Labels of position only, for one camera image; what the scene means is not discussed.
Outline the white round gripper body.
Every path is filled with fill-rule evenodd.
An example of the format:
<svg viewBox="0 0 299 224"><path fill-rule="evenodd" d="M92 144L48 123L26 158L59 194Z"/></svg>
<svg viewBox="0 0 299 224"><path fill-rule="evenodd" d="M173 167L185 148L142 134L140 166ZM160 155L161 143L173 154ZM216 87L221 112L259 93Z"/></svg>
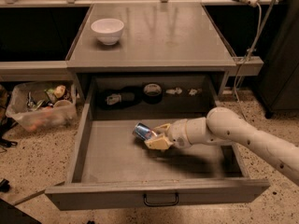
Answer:
<svg viewBox="0 0 299 224"><path fill-rule="evenodd" d="M167 129L166 136L173 147L186 148L191 146L186 133L186 124L186 119L177 120Z"/></svg>

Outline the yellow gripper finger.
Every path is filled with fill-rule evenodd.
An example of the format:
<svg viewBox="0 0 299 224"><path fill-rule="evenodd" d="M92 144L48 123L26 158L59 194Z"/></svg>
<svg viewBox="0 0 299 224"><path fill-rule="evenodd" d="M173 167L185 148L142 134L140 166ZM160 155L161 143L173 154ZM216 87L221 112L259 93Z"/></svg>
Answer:
<svg viewBox="0 0 299 224"><path fill-rule="evenodd" d="M168 129L170 128L171 124L170 123L166 123L157 127L153 128L153 131L155 131L156 133L166 133L168 131Z"/></svg>
<svg viewBox="0 0 299 224"><path fill-rule="evenodd" d="M152 136L151 139L145 141L145 144L149 149L155 150L167 150L173 145L164 133Z"/></svg>

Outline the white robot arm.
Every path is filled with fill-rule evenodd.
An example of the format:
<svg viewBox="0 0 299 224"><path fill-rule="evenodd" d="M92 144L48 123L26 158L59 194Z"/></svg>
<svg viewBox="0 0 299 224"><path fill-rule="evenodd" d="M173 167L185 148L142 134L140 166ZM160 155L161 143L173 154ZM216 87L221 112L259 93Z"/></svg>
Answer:
<svg viewBox="0 0 299 224"><path fill-rule="evenodd" d="M180 119L155 127L153 131L154 135L145 141L149 149L221 146L236 142L299 185L299 147L256 129L228 108L215 107L205 118Z"/></svg>

